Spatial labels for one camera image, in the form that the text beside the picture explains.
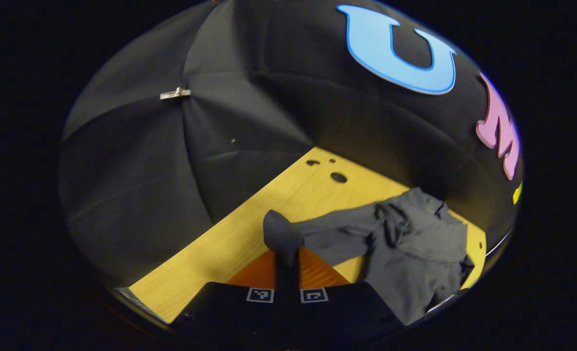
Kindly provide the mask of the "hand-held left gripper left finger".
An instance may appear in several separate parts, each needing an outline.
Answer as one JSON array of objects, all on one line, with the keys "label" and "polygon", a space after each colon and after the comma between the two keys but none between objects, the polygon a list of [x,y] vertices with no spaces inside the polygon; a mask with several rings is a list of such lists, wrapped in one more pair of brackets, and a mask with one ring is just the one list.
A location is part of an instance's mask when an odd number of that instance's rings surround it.
[{"label": "hand-held left gripper left finger", "polygon": [[288,254],[266,251],[226,284],[206,283],[173,320],[204,350],[288,349]]}]

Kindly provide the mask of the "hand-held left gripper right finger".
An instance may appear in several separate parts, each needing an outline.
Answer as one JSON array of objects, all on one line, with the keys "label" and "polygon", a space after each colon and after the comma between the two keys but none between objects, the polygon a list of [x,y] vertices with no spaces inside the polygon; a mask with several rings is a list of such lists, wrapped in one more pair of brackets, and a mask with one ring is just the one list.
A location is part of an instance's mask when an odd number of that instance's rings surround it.
[{"label": "hand-held left gripper right finger", "polygon": [[375,350],[404,324],[366,282],[300,247],[288,268],[288,339],[298,350]]}]

